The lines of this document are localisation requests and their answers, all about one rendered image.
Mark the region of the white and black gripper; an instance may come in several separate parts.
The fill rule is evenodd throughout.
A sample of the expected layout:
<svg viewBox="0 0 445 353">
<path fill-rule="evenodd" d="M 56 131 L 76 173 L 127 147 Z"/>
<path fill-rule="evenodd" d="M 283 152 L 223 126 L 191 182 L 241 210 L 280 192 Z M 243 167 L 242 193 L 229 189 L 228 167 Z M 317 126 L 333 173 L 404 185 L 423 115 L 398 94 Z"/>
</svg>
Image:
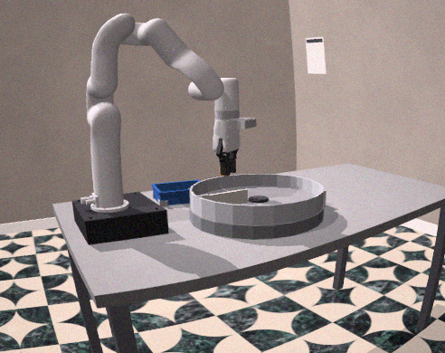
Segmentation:
<svg viewBox="0 0 445 353">
<path fill-rule="evenodd" d="M 219 158 L 221 175 L 228 176 L 236 172 L 236 154 L 239 147 L 240 130 L 237 129 L 237 120 L 215 119 L 213 151 Z"/>
</svg>

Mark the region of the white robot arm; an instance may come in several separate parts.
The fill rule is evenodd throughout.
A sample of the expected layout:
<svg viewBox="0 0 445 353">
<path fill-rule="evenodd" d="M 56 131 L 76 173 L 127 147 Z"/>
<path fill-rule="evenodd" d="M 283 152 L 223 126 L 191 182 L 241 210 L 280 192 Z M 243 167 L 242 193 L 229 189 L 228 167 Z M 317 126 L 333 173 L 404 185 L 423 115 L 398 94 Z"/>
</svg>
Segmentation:
<svg viewBox="0 0 445 353">
<path fill-rule="evenodd" d="M 220 78 L 205 60 L 183 43 L 164 20 L 135 23 L 130 14 L 112 17 L 95 37 L 91 74 L 87 83 L 87 120 L 90 124 L 94 193 L 80 200 L 81 204 L 91 204 L 91 210 L 99 213 L 115 213 L 129 207 L 129 202 L 124 200 L 122 185 L 121 116 L 114 105 L 120 44 L 150 45 L 166 65 L 192 81 L 188 88 L 192 98 L 215 100 L 216 119 L 237 120 L 237 129 L 257 127 L 254 118 L 238 119 L 238 80 Z"/>
</svg>

